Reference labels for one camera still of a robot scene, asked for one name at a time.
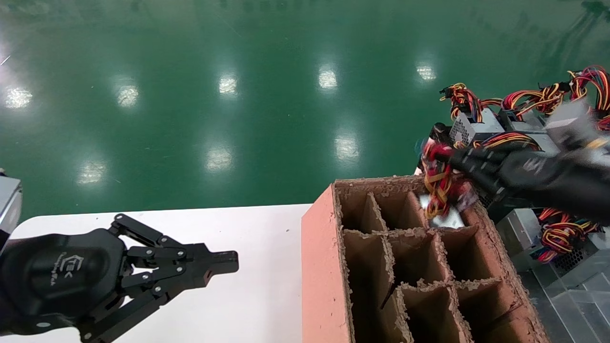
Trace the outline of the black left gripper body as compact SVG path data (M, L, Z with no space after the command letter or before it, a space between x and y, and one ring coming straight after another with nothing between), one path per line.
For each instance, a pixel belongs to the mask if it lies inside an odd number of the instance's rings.
M124 302L126 245L108 230L11 239L1 254L1 334L29 336L100 321Z

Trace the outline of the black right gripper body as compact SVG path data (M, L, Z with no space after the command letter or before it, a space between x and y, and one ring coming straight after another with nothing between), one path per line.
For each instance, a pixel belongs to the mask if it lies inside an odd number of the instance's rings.
M497 176L517 197L535 204L560 204L578 193L571 163L538 152L515 152L501 163Z

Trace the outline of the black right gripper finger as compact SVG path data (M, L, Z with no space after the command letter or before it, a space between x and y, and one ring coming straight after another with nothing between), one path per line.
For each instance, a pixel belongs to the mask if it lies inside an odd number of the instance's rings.
M457 166L464 178L473 187L482 190L494 202L501 202L506 197L505 185L499 178L500 166Z
M469 160L477 160L483 162L501 163L513 152L525 151L526 147L522 145L501 145L495 147L468 147L463 149L454 149L449 157L449 163L457 166L458 164L468 163Z

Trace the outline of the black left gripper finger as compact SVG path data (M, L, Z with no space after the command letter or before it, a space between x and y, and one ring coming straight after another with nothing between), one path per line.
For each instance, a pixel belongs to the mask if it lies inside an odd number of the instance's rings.
M180 243L124 213L114 217L110 233L141 243L126 250L128 261L135 267L193 263L196 268L238 268L236 251L211 252L204 243Z
M112 343L183 291L206 287L212 276L234 273L238 263L184 263L122 277L120 297L132 300L100 321L78 327L83 343Z

